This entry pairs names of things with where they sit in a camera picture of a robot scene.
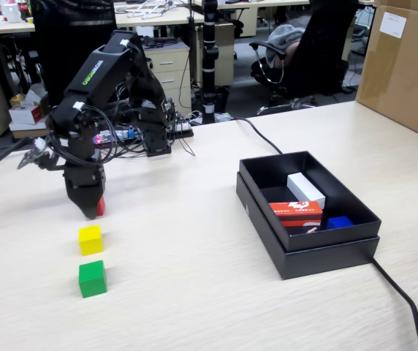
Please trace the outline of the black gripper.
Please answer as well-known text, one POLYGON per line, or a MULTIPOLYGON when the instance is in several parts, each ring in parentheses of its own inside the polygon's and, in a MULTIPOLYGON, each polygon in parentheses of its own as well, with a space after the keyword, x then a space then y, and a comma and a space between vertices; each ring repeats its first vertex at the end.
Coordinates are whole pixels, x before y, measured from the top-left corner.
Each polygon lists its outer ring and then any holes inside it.
POLYGON ((105 212, 105 170, 92 137, 62 137, 66 156, 64 178, 68 198, 88 219, 105 212))

